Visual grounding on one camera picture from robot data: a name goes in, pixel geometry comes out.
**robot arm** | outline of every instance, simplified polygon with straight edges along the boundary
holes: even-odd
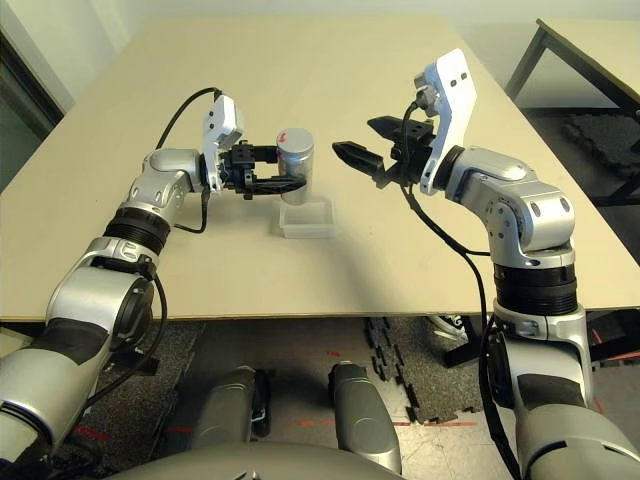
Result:
[[[389,170],[381,156],[353,142],[335,143],[334,150],[348,165],[371,175],[379,188],[392,181],[401,186],[419,182],[423,193],[444,191],[484,223],[494,263],[498,328],[488,352],[481,354],[488,354],[494,400],[516,415],[522,477],[637,476],[637,451],[615,425],[589,408],[591,362],[586,316],[576,297],[571,203],[523,162],[461,146],[475,88],[460,50],[428,66],[415,85],[415,104],[427,116],[441,116],[437,135],[430,121],[370,120],[379,134],[394,141],[391,157],[398,163]],[[408,158],[401,152],[408,152]]]
[[[37,478],[34,465],[72,430],[105,363],[147,330],[159,256],[188,193],[217,195],[224,187],[250,199],[306,185],[299,175],[258,179],[255,162],[278,163],[280,146],[234,145],[242,130],[239,110],[220,93],[205,118],[203,155],[170,148],[149,154],[104,234],[55,289],[43,335],[0,359],[2,475],[8,465],[13,478]]]

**beige tabletop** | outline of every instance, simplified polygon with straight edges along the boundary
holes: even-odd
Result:
[[[562,188],[577,213],[579,299],[587,308],[640,305],[640,269],[587,197],[458,35],[430,16],[237,17],[152,23],[125,49],[38,149],[0,198],[0,318],[41,319],[49,296],[104,231],[144,156],[182,101],[215,85],[243,110],[245,138],[274,144],[280,129],[315,137],[314,191],[330,197],[333,239],[285,239],[279,199],[215,199],[203,235],[172,231],[159,274],[172,318],[478,312],[471,271],[428,231],[396,187],[375,188],[331,142],[387,155],[367,125],[402,116],[413,77],[460,47],[478,101],[467,144],[518,157]],[[209,99],[184,114],[166,146],[201,148]],[[182,223],[197,225],[199,198]],[[463,207],[421,197],[455,238],[487,249]],[[489,300],[492,266],[477,260]]]
[[[538,25],[640,102],[640,22],[544,17]]]

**power cord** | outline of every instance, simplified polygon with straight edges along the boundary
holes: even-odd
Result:
[[[487,420],[487,426],[489,428],[489,433],[491,435],[491,439],[496,444],[496,448],[500,453],[500,457],[502,461],[506,465],[509,473],[515,480],[521,480],[520,476],[520,467],[518,465],[518,461],[516,460],[513,451],[509,445],[509,440],[507,435],[505,434],[504,427],[502,425],[502,421],[500,420],[500,415],[498,414],[498,409],[496,404],[493,402],[493,397],[491,396],[491,387],[489,385],[489,369],[488,369],[488,347],[489,347],[489,335],[491,333],[491,329],[494,325],[494,318],[492,317],[489,322],[487,322],[487,301],[485,298],[485,290],[484,283],[482,281],[482,276],[478,271],[478,267],[473,263],[473,261],[469,258],[469,255],[481,255],[488,256],[490,255],[488,252],[475,252],[473,250],[467,249],[464,245],[457,242],[453,237],[447,234],[440,226],[435,223],[425,212],[422,210],[422,207],[416,200],[415,196],[412,192],[413,185],[409,186],[409,190],[407,191],[403,185],[403,181],[405,178],[406,169],[409,165],[409,140],[408,140],[408,132],[407,132],[407,124],[409,122],[409,118],[411,117],[411,113],[413,113],[418,108],[416,102],[411,102],[405,114],[402,118],[402,126],[401,126],[401,134],[402,134],[402,156],[404,158],[402,170],[401,170],[401,183],[400,190],[404,195],[407,203],[409,204],[409,208],[413,210],[418,218],[424,222],[424,224],[429,227],[433,233],[435,233],[438,237],[440,237],[453,251],[455,251],[458,255],[460,255],[465,262],[469,265],[469,268],[473,271],[473,275],[476,278],[476,283],[478,284],[478,294],[480,295],[480,314],[482,316],[482,339],[480,341],[480,355],[478,358],[478,381],[480,388],[480,397],[482,398],[482,407],[484,410],[484,415]]]
[[[127,370],[125,373],[123,373],[120,377],[115,379],[109,385],[104,387],[102,390],[99,390],[98,392],[94,393],[91,397],[89,397],[84,404],[84,410],[86,410],[87,408],[89,408],[91,405],[98,402],[99,400],[102,400],[105,396],[109,395],[116,388],[122,385],[125,381],[131,378],[138,370],[140,370],[140,368],[144,366],[144,364],[151,358],[151,356],[157,350],[158,345],[160,344],[160,340],[162,339],[162,335],[164,334],[164,330],[167,324],[168,314],[167,314],[167,297],[164,293],[162,282],[160,282],[160,277],[158,277],[158,275],[156,274],[153,281],[156,285],[158,296],[160,297],[160,307],[162,310],[161,317],[160,317],[160,326],[158,327],[158,332],[156,333],[156,336],[153,339],[153,343],[151,344],[149,349],[146,351],[146,353],[143,355],[143,357],[140,360],[138,360],[138,362],[133,367],[131,367],[129,370]]]
[[[193,95],[191,95],[189,98],[187,98],[182,103],[182,105],[180,105],[180,108],[178,108],[176,113],[173,114],[173,116],[171,117],[171,120],[169,120],[169,123],[167,124],[167,126],[164,129],[164,131],[162,132],[162,135],[160,135],[160,140],[158,140],[158,144],[156,145],[156,150],[162,148],[162,146],[164,145],[164,142],[167,140],[167,137],[169,136],[169,133],[171,133],[171,130],[173,129],[173,126],[176,124],[176,122],[178,121],[178,119],[180,118],[182,113],[187,109],[187,107],[196,98],[199,98],[199,97],[201,97],[203,95],[206,95],[208,93],[213,93],[213,97],[215,99],[215,98],[218,98],[222,94],[222,90],[220,90],[220,89],[218,89],[216,87],[203,88],[202,90],[198,90]],[[179,228],[180,230],[184,230],[184,231],[189,232],[189,233],[202,233],[202,232],[204,232],[206,230],[206,228],[207,228],[207,207],[208,207],[210,198],[211,198],[211,189],[209,188],[208,185],[204,185],[204,188],[202,190],[202,194],[200,195],[200,211],[201,211],[201,216],[202,216],[202,221],[201,221],[201,224],[200,224],[200,228],[191,228],[191,227],[187,227],[186,225],[180,225],[179,223],[177,223],[174,226],[176,228]]]
[[[400,132],[402,135],[402,156],[404,158],[404,161],[402,162],[401,170],[400,170],[400,189],[402,190],[402,193],[405,199],[409,203],[409,207],[411,208],[411,210],[413,210],[416,213],[416,215],[420,217],[420,220],[422,220],[427,225],[427,227],[429,227],[433,231],[433,233],[435,233],[438,237],[440,237],[444,241],[444,243],[449,245],[449,247],[451,247],[458,253],[488,257],[490,255],[489,252],[478,252],[475,250],[469,250],[464,245],[456,241],[456,239],[454,239],[451,235],[445,232],[431,217],[429,217],[429,215],[427,215],[424,212],[424,210],[422,210],[422,207],[420,207],[420,204],[418,203],[415,196],[413,195],[413,192],[412,192],[413,184],[409,185],[408,193],[404,187],[404,179],[406,178],[406,172],[407,172],[407,169],[409,168],[409,158],[410,158],[409,133],[408,133],[407,127],[408,127],[408,122],[411,117],[411,114],[416,109],[418,109],[418,104],[416,102],[411,102],[411,104],[409,104],[409,106],[407,107],[407,110],[405,111],[404,116],[402,117],[402,125],[400,127]]]

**silver can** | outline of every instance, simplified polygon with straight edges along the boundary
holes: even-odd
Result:
[[[280,175],[302,177],[307,181],[304,187],[283,193],[282,199],[290,205],[302,205],[311,192],[313,137],[304,128],[287,128],[278,134],[276,145]]]

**red marking on floor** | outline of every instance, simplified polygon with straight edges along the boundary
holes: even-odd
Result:
[[[591,329],[591,333],[593,333],[593,336],[596,337],[596,342],[602,343],[602,337],[595,328]]]
[[[167,433],[191,433],[193,428],[191,427],[169,427],[166,430]]]
[[[88,427],[76,427],[74,433],[79,433],[80,435],[86,435],[87,437],[95,438],[96,440],[102,440],[103,442],[111,441],[111,436],[106,433],[96,432]]]
[[[615,357],[609,358],[609,360],[631,360],[640,357],[640,352],[623,353]]]
[[[315,420],[295,420],[293,422],[293,424],[296,427],[304,427],[304,428],[315,427],[316,426],[316,421]]]
[[[600,412],[600,414],[604,415],[604,405],[602,405],[602,403],[600,403],[600,400],[598,400],[596,397],[593,397],[593,403],[596,405],[596,408],[598,409],[598,412]]]
[[[477,422],[424,423],[425,427],[476,427]]]

